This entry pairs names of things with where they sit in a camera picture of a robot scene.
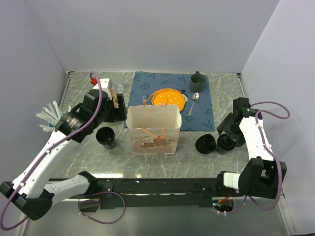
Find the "brown cardboard cup carrier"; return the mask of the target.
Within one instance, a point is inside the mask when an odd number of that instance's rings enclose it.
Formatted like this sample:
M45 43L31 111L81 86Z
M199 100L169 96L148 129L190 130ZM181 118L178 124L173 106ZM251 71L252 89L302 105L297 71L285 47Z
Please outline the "brown cardboard cup carrier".
M114 89L111 90L112 100L114 104L114 108L117 109L119 107L118 97L116 91Z

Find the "beige paper takeout bag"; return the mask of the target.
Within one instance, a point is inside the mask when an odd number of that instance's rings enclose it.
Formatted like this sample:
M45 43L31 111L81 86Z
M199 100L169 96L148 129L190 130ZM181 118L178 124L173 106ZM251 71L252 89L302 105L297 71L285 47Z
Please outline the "beige paper takeout bag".
M134 155L174 154L177 149L182 117L179 107L165 91L157 90L148 99L156 105L129 106L126 125Z

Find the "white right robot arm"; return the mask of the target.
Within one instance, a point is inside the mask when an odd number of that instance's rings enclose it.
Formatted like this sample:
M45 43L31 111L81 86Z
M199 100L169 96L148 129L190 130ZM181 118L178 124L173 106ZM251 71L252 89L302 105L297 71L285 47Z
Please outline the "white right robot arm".
M226 154L246 145L249 161L240 173L221 171L215 184L216 192L221 196L234 191L251 197L275 199L287 167L273 157L260 111L251 107L248 98L236 98L233 111L221 122L217 131L218 153Z

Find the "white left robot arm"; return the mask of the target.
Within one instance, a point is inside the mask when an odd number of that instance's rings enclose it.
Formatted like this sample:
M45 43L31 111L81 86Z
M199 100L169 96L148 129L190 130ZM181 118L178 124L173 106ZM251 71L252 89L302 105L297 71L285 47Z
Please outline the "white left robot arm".
M97 193L98 179L86 171L54 184L48 181L59 163L86 136L103 122L126 120L127 110L121 94L116 107L110 90L96 88L67 113L54 115L47 110L41 114L50 117L54 126L48 142L23 173L0 185L1 193L31 220L40 219L64 199L76 195L91 198Z

